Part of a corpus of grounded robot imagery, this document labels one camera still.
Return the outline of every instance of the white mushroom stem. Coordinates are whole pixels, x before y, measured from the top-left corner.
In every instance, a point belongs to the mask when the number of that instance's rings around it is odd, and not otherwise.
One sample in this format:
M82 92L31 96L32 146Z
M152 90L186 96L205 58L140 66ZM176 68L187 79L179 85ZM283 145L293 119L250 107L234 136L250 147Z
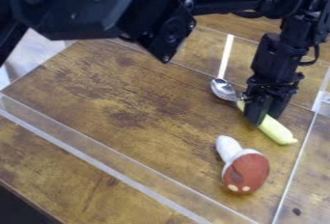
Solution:
M222 156L222 160L229 163L242 151L242 146L234 138L222 135L217 139L217 151Z

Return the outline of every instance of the mushroom cap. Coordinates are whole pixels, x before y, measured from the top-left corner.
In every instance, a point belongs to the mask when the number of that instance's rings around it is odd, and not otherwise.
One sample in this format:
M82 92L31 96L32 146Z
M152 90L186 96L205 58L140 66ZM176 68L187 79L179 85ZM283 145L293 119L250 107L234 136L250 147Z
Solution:
M259 189L270 174L270 162L255 150L241 151L223 168L225 185L239 194Z

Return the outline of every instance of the wooden table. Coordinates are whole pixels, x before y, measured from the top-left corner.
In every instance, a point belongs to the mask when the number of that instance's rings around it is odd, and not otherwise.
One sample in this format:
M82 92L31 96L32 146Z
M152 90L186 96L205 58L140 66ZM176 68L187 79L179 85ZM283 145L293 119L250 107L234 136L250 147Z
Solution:
M253 25L243 31L253 33ZM210 79L174 64L164 66L112 42L78 42L4 94L233 210L270 223L313 113L295 105L287 107L281 122L301 143L281 147L213 96ZM1 183L64 223L192 223L4 118L0 129ZM270 160L269 180L253 195L234 195L221 181L223 162L214 150L221 134L234 136ZM287 216L299 223L290 210ZM219 216L217 222L226 223L226 219Z

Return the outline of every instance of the yellow-green object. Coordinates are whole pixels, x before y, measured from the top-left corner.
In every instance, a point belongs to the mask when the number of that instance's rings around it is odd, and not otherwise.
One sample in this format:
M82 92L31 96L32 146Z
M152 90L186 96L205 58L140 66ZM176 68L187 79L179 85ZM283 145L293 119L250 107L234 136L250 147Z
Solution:
M243 111L245 102L242 100L238 102L238 108ZM258 127L279 145L298 143L293 132L270 115L266 115L263 123Z

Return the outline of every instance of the toy mushroom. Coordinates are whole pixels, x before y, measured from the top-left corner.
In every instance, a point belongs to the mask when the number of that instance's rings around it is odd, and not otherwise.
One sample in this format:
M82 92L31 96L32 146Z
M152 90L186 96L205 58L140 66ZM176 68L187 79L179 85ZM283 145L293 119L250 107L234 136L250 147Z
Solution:
M229 136L217 139L217 151L226 162L222 180L235 193L247 194L259 189L270 174L270 162L255 150L243 149Z

